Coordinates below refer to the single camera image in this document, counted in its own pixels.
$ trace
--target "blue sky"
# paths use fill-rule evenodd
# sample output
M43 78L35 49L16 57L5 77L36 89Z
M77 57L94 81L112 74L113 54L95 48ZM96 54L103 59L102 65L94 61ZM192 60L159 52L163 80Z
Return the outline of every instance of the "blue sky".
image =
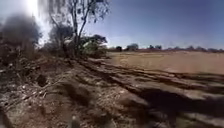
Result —
M9 1L17 4L6 9ZM0 16L24 7L18 1L0 0ZM49 26L41 26L46 38ZM85 31L106 36L108 46L224 48L224 0L110 0L106 18Z

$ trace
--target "brown field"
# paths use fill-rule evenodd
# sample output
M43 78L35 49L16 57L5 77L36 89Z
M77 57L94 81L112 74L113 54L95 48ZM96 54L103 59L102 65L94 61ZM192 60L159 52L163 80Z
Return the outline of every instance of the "brown field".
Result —
M48 60L53 62L44 73L52 82L41 89L44 95L10 107L14 126L64 128L75 115L82 128L224 128L224 54L124 52L109 57L72 61L70 69L57 58ZM29 85L23 90L39 94L39 89Z
M159 52L110 53L112 64L144 70L163 70L179 73L224 74L223 53Z

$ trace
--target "distant tree line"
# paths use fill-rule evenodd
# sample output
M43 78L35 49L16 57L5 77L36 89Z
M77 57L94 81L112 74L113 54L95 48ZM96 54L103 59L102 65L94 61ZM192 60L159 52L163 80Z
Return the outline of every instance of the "distant tree line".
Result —
M108 48L108 51L112 52L122 52L122 51L135 51L135 52L155 52L155 51L198 51L198 52L210 52L210 53L222 53L224 52L223 49L215 49L215 48L203 48L203 47L194 47L189 46L187 48L181 48L181 47L173 47L173 48L166 48L163 49L161 45L149 45L147 48L139 48L139 45L136 43L132 43L130 45L127 45L126 48L122 48L122 46L116 46Z

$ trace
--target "dry grass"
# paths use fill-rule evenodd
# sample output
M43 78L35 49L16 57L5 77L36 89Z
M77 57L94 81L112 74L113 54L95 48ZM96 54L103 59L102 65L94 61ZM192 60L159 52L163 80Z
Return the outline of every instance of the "dry grass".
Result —
M200 52L110 53L110 63L128 68L224 74L224 54Z

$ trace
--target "sunlight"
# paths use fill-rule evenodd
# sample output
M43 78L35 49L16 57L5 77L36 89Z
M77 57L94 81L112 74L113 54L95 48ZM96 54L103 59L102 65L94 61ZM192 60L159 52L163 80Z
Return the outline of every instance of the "sunlight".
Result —
M31 16L38 17L38 0L25 0L27 13Z

